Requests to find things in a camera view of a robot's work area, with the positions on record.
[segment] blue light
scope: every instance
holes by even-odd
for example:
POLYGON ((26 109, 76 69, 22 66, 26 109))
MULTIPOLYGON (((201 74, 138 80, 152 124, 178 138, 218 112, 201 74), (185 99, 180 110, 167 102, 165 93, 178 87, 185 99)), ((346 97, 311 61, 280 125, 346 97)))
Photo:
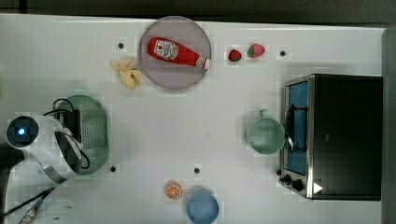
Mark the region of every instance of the blue light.
POLYGON ((19 130, 18 130, 18 134, 23 135, 24 133, 25 133, 25 130, 24 130, 24 129, 19 129, 19 130))

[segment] red ketchup bottle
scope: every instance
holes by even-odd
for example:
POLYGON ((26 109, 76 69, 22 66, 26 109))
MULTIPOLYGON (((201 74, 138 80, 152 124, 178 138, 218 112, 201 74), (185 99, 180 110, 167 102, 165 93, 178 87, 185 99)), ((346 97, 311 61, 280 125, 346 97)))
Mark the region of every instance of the red ketchup bottle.
POLYGON ((208 69, 210 59, 186 48, 173 40, 152 37, 148 42, 149 56, 168 63, 186 64, 194 67, 208 69))

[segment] orange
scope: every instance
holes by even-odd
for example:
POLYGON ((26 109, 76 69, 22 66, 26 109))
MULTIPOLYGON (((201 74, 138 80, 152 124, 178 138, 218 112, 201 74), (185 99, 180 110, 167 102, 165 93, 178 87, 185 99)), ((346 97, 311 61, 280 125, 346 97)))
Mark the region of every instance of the orange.
POLYGON ((166 196, 168 198, 176 200, 181 196, 181 187, 178 184, 171 184, 166 188, 166 196))

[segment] plate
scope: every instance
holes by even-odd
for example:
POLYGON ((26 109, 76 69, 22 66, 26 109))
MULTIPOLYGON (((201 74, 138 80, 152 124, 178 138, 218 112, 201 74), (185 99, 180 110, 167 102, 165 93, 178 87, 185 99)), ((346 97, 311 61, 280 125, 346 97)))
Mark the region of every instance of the plate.
POLYGON ((194 21, 176 16, 159 19, 143 33, 139 43, 140 65, 152 82, 176 91, 193 86, 205 76, 207 69, 167 63, 150 57, 147 43, 155 36, 174 40, 208 59, 211 59, 212 54, 209 38, 194 21))

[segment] toaster oven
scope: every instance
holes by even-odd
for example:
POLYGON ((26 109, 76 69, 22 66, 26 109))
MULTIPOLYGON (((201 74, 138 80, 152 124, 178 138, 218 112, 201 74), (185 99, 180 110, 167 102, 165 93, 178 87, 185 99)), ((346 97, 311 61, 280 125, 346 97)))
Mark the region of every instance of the toaster oven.
POLYGON ((280 183, 313 200, 381 199, 382 77, 310 75, 284 86, 280 183))

